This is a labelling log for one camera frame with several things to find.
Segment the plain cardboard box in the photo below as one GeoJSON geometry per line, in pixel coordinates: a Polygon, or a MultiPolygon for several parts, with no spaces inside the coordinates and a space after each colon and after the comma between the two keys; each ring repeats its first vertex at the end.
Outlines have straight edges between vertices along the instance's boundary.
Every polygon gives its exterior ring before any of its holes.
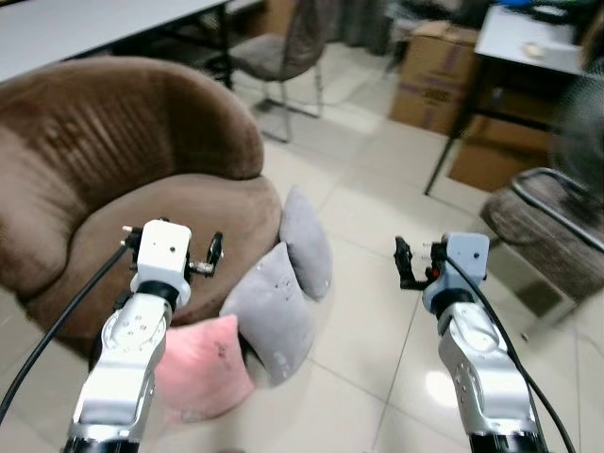
{"type": "MultiPolygon", "coordinates": [[[[515,90],[484,95],[480,107],[547,125],[557,107],[555,94],[531,94],[515,90]]],[[[549,133],[511,120],[472,117],[464,143],[453,160],[448,177],[484,193],[510,184],[523,170],[549,164],[549,133]]]]}

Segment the brown round sofa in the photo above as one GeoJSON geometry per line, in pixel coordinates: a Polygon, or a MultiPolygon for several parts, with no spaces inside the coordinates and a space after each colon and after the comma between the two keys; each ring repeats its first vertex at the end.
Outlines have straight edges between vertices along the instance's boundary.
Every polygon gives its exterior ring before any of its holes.
{"type": "Polygon", "coordinates": [[[277,244],[263,163],[250,109],[189,66],[82,58],[0,83],[0,288],[48,329],[125,227],[165,217],[193,231],[198,260],[223,233],[214,277],[193,280],[173,323],[215,318],[277,244]]]}

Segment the large white table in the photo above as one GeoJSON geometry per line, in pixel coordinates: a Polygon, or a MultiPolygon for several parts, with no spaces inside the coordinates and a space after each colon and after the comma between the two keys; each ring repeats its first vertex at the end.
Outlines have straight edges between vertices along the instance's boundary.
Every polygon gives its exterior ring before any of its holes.
{"type": "Polygon", "coordinates": [[[85,55],[177,19],[215,12],[217,48],[233,88],[227,35],[230,0],[22,0],[0,6],[0,85],[43,66],[85,55]]]}

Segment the grey pillow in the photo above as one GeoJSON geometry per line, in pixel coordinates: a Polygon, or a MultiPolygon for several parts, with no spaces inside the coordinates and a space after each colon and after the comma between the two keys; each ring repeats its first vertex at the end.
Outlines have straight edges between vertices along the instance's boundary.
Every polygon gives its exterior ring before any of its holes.
{"type": "Polygon", "coordinates": [[[239,335],[279,387],[297,374],[313,345],[313,319],[288,256],[277,244],[230,291],[221,315],[237,316],[239,335]]]}
{"type": "Polygon", "coordinates": [[[333,278],[332,250],[318,212],[301,187],[293,186],[286,194],[277,236],[286,245],[303,293],[313,299],[327,297],[333,278]]]}

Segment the white desk with black legs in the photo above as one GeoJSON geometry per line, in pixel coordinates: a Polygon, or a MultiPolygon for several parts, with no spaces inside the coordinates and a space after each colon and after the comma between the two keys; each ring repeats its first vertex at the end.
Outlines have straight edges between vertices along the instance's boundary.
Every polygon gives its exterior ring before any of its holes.
{"type": "Polygon", "coordinates": [[[549,124],[544,125],[527,120],[527,118],[505,115],[505,113],[495,113],[480,107],[479,90],[482,88],[483,75],[492,66],[501,65],[506,70],[512,66],[532,66],[532,68],[539,68],[544,72],[565,74],[571,78],[585,73],[585,69],[579,61],[582,47],[573,43],[570,26],[549,25],[532,18],[529,14],[512,11],[505,6],[494,5],[488,8],[486,18],[479,31],[475,53],[480,59],[480,65],[470,79],[470,88],[461,101],[461,112],[456,116],[444,150],[428,178],[428,184],[424,190],[427,197],[442,175],[442,168],[452,150],[453,143],[462,137],[466,126],[470,125],[472,117],[475,115],[511,120],[519,125],[534,126],[545,132],[549,130],[549,124]],[[543,60],[526,58],[521,49],[522,44],[526,42],[542,43],[546,47],[546,58],[543,60]]]}

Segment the black standing fan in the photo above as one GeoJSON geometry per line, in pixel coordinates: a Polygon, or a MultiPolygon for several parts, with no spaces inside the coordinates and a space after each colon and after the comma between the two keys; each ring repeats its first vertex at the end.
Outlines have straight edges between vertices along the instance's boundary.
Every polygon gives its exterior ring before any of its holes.
{"type": "Polygon", "coordinates": [[[552,168],[585,189],[593,202],[604,193],[603,60],[587,65],[568,87],[549,129],[552,168]]]}

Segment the pink pillow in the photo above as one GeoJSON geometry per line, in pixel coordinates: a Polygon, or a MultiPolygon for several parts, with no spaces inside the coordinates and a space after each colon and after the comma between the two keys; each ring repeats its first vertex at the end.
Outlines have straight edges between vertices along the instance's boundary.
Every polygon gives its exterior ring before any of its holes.
{"type": "Polygon", "coordinates": [[[155,370],[157,396],[170,423],[197,423],[236,409],[255,390],[239,344],[236,315],[170,327],[155,370]]]}

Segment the blue object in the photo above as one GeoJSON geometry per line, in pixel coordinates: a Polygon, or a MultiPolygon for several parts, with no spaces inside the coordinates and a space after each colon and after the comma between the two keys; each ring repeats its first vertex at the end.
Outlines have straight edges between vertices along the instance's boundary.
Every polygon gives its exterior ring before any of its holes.
{"type": "Polygon", "coordinates": [[[496,3],[501,6],[505,6],[505,8],[513,8],[517,9],[517,11],[522,11],[522,9],[530,9],[530,8],[543,8],[544,6],[549,6],[550,8],[562,8],[569,9],[576,5],[579,0],[492,0],[493,3],[496,3]]]}

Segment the printed cardboard box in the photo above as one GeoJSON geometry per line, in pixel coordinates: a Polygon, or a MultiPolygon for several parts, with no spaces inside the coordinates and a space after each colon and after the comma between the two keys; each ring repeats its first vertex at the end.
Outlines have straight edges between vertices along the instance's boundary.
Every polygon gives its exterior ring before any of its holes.
{"type": "Polygon", "coordinates": [[[430,21],[411,34],[402,61],[390,120],[447,135],[478,68],[478,31],[430,21]]]}

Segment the brown mesh chair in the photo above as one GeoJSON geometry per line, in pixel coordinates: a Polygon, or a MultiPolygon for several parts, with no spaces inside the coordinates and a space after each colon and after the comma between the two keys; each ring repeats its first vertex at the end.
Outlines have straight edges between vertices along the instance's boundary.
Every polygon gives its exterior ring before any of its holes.
{"type": "Polygon", "coordinates": [[[255,36],[230,48],[234,69],[258,79],[268,109],[280,108],[285,137],[264,130],[263,134],[278,143],[289,143],[293,137],[290,112],[320,118],[323,112],[320,59],[329,39],[329,27],[338,11],[338,0],[296,0],[286,33],[255,36]],[[316,90],[316,111],[289,105],[286,82],[313,69],[316,90]]]}

